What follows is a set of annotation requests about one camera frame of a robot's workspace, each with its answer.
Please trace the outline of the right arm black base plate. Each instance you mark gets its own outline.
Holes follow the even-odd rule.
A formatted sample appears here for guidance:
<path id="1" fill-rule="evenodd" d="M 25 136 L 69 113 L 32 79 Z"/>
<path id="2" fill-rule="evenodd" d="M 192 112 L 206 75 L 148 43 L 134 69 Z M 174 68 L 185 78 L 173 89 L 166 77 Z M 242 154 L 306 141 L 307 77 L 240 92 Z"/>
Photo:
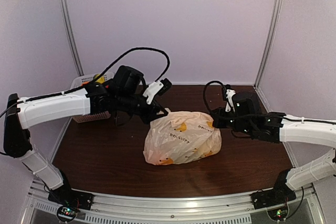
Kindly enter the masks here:
<path id="1" fill-rule="evenodd" d="M 255 209 L 268 208 L 285 204 L 296 199 L 295 192 L 284 189 L 259 190 L 251 194 L 251 200 Z"/>

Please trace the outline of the right round circuit board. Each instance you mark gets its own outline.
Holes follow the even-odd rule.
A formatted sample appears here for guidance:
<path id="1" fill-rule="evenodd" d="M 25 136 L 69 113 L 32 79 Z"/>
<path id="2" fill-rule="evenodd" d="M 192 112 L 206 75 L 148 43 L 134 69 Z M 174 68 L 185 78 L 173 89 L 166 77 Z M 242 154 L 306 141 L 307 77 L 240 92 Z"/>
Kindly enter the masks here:
<path id="1" fill-rule="evenodd" d="M 269 218 L 273 221 L 283 221 L 287 218 L 289 213 L 288 206 L 280 206 L 271 209 L 267 209 Z"/>

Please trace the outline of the aluminium front rail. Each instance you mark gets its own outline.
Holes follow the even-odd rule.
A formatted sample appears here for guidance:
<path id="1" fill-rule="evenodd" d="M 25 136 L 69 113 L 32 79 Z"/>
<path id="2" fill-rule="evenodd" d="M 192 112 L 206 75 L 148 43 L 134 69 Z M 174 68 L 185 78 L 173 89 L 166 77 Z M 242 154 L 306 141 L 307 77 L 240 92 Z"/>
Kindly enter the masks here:
<path id="1" fill-rule="evenodd" d="M 296 193 L 285 205 L 256 209 L 251 193 L 192 198 L 143 198 L 96 193 L 91 209 L 81 209 L 72 223 L 278 223 L 273 217 L 285 209 L 283 223 L 325 223 L 313 186 Z"/>

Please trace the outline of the cream printed plastic bag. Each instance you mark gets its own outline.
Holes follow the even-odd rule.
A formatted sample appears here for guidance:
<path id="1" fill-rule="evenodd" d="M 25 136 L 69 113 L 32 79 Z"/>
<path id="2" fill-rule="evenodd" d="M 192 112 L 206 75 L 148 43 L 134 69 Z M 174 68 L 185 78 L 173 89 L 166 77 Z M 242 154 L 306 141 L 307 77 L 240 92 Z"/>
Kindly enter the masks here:
<path id="1" fill-rule="evenodd" d="M 209 114 L 177 111 L 150 123 L 143 155 L 152 165 L 178 165 L 215 155 L 221 147 L 221 132 Z"/>

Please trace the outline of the right aluminium frame post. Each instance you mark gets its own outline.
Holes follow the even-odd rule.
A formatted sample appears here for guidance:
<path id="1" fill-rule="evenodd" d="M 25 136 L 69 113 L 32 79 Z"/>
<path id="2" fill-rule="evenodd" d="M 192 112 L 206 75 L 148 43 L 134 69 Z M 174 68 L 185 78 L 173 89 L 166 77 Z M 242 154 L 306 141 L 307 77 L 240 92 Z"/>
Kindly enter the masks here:
<path id="1" fill-rule="evenodd" d="M 271 52 L 272 44 L 274 42 L 275 34 L 276 34 L 276 29 L 277 29 L 277 24 L 279 21 L 280 13 L 281 13 L 281 8 L 282 8 L 282 3 L 283 0 L 274 0 L 274 5 L 272 9 L 272 15 L 271 15 L 271 20 L 270 20 L 270 25 L 267 33 L 267 38 L 264 46 L 264 50 L 262 53 L 262 59 L 259 65 L 259 70 L 257 73 L 257 77 L 254 83 L 254 88 L 256 90 L 259 89 L 262 78 L 264 76 L 264 72 L 266 70 L 267 66 L 267 61 Z"/>

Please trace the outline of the left round circuit board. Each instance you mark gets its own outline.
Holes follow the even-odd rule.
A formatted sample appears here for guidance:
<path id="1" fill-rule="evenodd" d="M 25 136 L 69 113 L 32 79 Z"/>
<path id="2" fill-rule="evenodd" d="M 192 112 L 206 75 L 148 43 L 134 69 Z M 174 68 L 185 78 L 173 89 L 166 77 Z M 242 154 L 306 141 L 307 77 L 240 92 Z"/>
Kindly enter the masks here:
<path id="1" fill-rule="evenodd" d="M 77 212 L 69 207 L 60 206 L 56 211 L 56 216 L 62 222 L 70 222 L 76 218 Z"/>

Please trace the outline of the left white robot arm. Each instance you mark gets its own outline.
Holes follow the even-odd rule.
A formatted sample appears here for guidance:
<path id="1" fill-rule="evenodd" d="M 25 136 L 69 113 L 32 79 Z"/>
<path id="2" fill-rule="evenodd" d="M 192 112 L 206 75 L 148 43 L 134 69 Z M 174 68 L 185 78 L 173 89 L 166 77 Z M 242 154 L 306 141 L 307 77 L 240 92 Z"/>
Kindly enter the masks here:
<path id="1" fill-rule="evenodd" d="M 168 114 L 155 100 L 172 86 L 168 79 L 145 85 L 140 71 L 120 66 L 112 79 L 98 83 L 96 79 L 80 87 L 42 95 L 19 98 L 8 97 L 4 117 L 3 154 L 19 159 L 34 175 L 44 182 L 50 196 L 64 205 L 71 205 L 78 197 L 66 175 L 57 169 L 30 142 L 29 128 L 56 119 L 122 111 L 137 115 L 149 124 Z"/>

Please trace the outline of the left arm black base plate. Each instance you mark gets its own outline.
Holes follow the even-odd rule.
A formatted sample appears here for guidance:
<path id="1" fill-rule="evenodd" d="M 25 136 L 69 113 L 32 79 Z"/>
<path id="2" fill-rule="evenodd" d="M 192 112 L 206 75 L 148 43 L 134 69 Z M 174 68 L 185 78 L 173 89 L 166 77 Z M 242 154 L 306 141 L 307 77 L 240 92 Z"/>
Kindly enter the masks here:
<path id="1" fill-rule="evenodd" d="M 48 200 L 73 209 L 90 210 L 94 195 L 73 189 L 51 190 Z"/>

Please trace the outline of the yellow green toy fruit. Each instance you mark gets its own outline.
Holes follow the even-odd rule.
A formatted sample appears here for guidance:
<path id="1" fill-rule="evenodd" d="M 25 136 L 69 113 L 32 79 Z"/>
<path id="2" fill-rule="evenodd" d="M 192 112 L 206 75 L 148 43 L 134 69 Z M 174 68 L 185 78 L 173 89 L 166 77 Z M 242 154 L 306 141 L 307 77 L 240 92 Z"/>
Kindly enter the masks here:
<path id="1" fill-rule="evenodd" d="M 93 76 L 93 79 L 96 83 L 104 83 L 105 82 L 105 78 L 104 76 L 98 78 L 100 75 L 99 74 L 96 74 Z"/>

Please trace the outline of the round circuit board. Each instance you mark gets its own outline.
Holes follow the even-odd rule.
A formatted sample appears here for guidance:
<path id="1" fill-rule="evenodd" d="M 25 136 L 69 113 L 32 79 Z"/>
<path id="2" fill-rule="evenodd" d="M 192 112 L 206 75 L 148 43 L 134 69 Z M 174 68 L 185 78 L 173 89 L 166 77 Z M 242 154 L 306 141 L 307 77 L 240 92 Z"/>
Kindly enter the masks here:
<path id="1" fill-rule="evenodd" d="M 269 218 L 273 221 L 283 221 L 287 218 L 289 213 L 288 206 L 280 206 L 271 209 L 267 209 Z"/>
<path id="2" fill-rule="evenodd" d="M 56 211 L 56 216 L 62 222 L 70 222 L 76 218 L 77 212 L 69 207 L 60 206 Z"/>

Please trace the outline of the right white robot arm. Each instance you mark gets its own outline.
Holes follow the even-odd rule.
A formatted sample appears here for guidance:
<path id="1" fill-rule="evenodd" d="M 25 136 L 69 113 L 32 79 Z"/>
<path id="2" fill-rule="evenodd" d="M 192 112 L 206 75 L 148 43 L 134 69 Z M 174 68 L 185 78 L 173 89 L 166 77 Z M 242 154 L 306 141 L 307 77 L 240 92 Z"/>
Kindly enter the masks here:
<path id="1" fill-rule="evenodd" d="M 327 146 L 321 157 L 279 173 L 272 189 L 251 195 L 256 209 L 295 200 L 305 185 L 335 175 L 335 121 L 306 119 L 282 112 L 262 113 L 256 94 L 226 90 L 225 107 L 210 111 L 213 127 L 246 134 L 252 140 L 269 143 L 307 143 Z"/>

